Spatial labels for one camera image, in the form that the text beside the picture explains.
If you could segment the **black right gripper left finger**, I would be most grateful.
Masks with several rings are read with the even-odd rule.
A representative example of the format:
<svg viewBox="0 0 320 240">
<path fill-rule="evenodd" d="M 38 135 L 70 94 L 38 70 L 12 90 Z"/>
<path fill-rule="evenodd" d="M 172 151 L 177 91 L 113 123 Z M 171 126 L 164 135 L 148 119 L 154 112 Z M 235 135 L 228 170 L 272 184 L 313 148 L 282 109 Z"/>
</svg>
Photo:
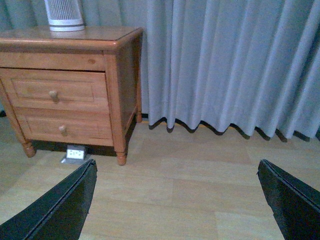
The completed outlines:
<svg viewBox="0 0 320 240">
<path fill-rule="evenodd" d="M 77 240 L 92 203 L 97 164 L 88 160 L 0 226 L 2 240 Z"/>
</svg>

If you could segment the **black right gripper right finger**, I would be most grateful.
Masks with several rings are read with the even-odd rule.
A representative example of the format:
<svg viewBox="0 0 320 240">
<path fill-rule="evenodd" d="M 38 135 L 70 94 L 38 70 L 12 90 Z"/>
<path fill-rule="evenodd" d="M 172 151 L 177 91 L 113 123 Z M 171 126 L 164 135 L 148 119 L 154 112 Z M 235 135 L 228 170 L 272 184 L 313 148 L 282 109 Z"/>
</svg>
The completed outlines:
<svg viewBox="0 0 320 240">
<path fill-rule="evenodd" d="M 318 240 L 320 192 L 266 159 L 257 175 L 284 239 Z"/>
</svg>

